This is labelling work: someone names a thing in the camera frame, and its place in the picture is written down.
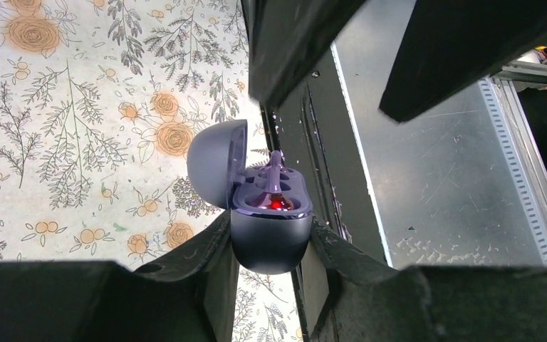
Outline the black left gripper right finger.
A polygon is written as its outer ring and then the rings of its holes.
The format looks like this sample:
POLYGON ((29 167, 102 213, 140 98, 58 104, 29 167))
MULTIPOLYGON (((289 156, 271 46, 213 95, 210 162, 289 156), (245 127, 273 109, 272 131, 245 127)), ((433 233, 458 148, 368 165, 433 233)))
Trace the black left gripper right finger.
POLYGON ((396 270, 314 219, 302 270, 311 341, 547 341, 547 266, 396 270))

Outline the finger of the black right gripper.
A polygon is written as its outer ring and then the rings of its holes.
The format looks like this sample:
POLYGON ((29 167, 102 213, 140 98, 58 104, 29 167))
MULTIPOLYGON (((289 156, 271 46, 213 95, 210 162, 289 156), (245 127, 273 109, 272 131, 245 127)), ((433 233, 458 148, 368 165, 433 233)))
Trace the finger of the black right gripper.
POLYGON ((379 109, 407 122, 547 40, 547 1, 417 1, 379 109))
POLYGON ((279 108, 365 0, 241 3, 249 42, 249 95, 279 108))

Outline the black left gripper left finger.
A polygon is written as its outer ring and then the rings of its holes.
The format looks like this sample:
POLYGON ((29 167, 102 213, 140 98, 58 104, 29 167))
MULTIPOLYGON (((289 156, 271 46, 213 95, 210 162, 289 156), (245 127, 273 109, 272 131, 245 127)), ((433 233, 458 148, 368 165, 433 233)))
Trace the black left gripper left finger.
POLYGON ((0 262, 0 341, 230 341, 239 264, 230 213, 134 271, 0 262))

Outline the floral patterned mat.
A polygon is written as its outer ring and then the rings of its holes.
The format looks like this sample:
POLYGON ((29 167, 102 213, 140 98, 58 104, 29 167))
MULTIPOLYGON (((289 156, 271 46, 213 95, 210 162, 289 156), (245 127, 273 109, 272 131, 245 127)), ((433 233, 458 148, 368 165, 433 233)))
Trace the floral patterned mat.
POLYGON ((112 259, 129 269, 219 214, 186 161, 205 128, 248 123, 240 1, 0 1, 0 261, 112 259))

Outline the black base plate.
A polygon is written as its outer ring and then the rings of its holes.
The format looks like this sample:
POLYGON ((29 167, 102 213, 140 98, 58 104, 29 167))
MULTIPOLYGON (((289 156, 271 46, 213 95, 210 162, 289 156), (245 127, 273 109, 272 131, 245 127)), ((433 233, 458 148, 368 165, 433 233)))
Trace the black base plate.
POLYGON ((269 147, 303 174, 315 218, 353 245, 335 249, 340 262, 328 268, 316 238, 291 272, 303 339, 379 341, 370 275, 387 259, 333 54, 263 119, 269 147))

